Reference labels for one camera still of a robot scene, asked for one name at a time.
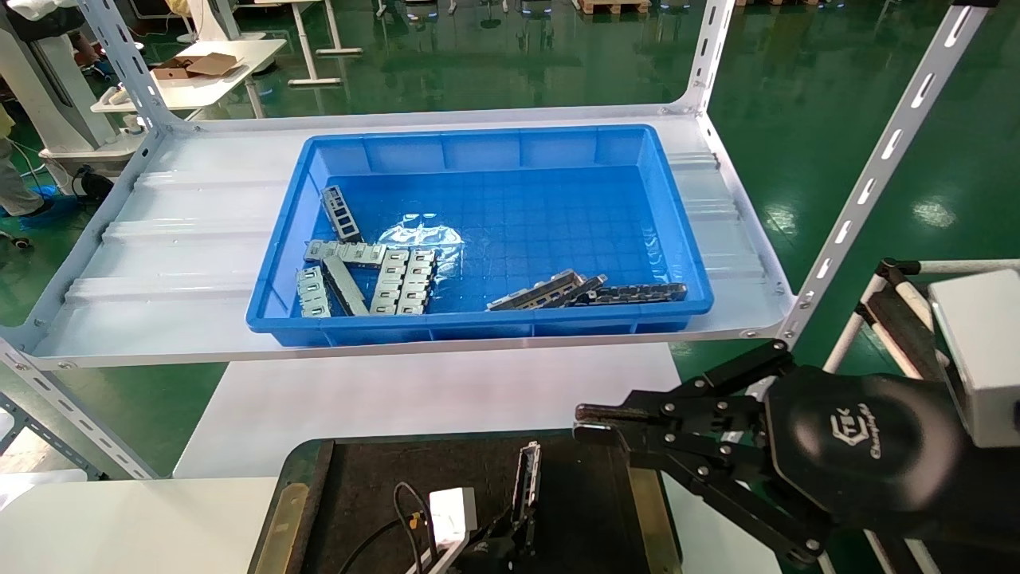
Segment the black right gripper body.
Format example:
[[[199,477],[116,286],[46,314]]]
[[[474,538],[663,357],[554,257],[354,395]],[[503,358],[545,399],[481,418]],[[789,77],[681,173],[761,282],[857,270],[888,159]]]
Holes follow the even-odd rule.
[[[928,511],[968,450],[947,390],[899,375],[797,367],[765,411],[777,475],[845,521]]]

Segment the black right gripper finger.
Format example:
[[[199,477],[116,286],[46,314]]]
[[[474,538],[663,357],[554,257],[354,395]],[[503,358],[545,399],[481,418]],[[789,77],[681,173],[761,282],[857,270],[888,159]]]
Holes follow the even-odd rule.
[[[793,371],[787,343],[773,340],[710,368],[669,390],[631,390],[618,406],[582,403],[575,429],[626,426],[675,430],[746,430],[761,423],[765,407],[751,385]]]
[[[630,468],[667,474],[776,555],[801,566],[826,551],[832,521],[804,497],[788,506],[758,497],[749,484],[768,477],[767,458],[751,446],[719,442],[668,425],[576,425],[575,439],[616,446]]]

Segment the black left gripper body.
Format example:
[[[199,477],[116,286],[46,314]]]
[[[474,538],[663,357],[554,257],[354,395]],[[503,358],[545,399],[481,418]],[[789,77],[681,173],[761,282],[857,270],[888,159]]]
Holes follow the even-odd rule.
[[[512,537],[489,537],[463,549],[447,573],[515,573],[522,544]]]

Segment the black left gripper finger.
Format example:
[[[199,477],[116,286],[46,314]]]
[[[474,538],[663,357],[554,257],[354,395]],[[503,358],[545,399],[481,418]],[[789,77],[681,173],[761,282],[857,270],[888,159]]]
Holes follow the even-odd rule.
[[[536,555],[536,511],[508,511],[498,522],[498,557],[502,563],[517,563]]]

